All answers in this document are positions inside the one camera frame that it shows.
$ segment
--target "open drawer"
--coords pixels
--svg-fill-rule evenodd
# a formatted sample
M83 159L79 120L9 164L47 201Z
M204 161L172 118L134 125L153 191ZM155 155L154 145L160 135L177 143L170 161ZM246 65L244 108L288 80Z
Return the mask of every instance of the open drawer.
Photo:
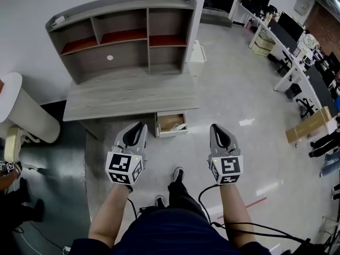
M180 130L173 129L175 125L180 126L182 124L186 124L183 110L155 113L155 122L157 137L173 137L177 135L184 135L188 132L187 125Z

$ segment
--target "office desk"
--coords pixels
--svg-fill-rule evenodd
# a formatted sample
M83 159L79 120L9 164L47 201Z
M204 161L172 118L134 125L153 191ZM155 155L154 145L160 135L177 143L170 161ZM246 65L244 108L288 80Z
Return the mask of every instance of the office desk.
M150 75L140 68L105 71L73 85L64 121L199 108L189 71Z
M235 12L238 12L239 10L242 10L246 13L246 17L244 19L244 27L247 26L248 20L250 17L252 17L255 21L258 22L259 26L257 28L257 31L253 38L251 39L249 43L249 48L251 48L257 37L259 36L260 32L266 31L267 35L274 40L274 42L281 46L282 50L291 58L292 60L292 68L281 78L281 80L273 87L274 91L279 91L280 87L282 87L282 84L288 80L288 78L292 75L294 76L294 80L292 83L297 82L298 80L301 80L303 83L303 88L306 88L307 91L305 91L305 95L308 95L308 98L313 102L316 108L321 109L323 105L321 104L313 86L311 85L309 81L309 77L306 76L304 72L304 66L299 63L299 61L293 56L293 54L290 52L289 48L286 48L282 42L276 37L276 35L271 31L271 29L267 26L266 23L264 23L259 17L257 17L255 14L251 13L249 10L247 10L243 5L240 3L236 4L236 9L231 17L231 20L233 21L233 18L235 16ZM329 124L327 124L327 132L330 134L334 132L336 128L334 128L334 122L335 119L331 120Z

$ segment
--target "black and white marker cube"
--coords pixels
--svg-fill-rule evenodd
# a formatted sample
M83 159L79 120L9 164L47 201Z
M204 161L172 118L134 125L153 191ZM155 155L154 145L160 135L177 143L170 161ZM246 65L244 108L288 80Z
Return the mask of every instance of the black and white marker cube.
M243 156L213 157L209 168L217 184L235 183L243 173Z
M0 160L0 170L1 170L2 172L7 171L6 165L5 165L4 162L1 161L1 160Z
M105 171L112 182L133 185L143 169L142 156L107 153Z
M7 163L6 168L7 168L7 171L10 172L11 170L14 169L14 164L13 163Z

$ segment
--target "jeans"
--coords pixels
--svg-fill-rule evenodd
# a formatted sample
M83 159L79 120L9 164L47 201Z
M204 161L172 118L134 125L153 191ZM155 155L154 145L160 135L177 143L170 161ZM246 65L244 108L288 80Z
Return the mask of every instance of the jeans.
M314 143L316 149L313 154L320 157L340 144L340 133L334 131L332 134L326 135Z
M206 215L202 211L201 206L188 194L182 182L172 182L169 186L169 206L167 208L181 208L193 211L205 220ZM147 207L139 218L143 218L157 210L164 209L163 207L150 206Z
M336 160L335 162L326 165L322 170L322 175L326 176L328 174L330 174L333 171L339 170L340 169L340 151L337 151L333 154L327 155L325 156L325 161L330 161L330 160Z

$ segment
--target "navy shirt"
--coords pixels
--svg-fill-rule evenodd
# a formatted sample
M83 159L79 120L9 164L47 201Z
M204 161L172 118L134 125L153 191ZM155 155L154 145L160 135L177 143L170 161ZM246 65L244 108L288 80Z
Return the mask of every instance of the navy shirt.
M184 209L162 209L134 221L112 249L94 239L75 240L70 255L77 254L270 255L270 252L257 242L238 250L198 214Z

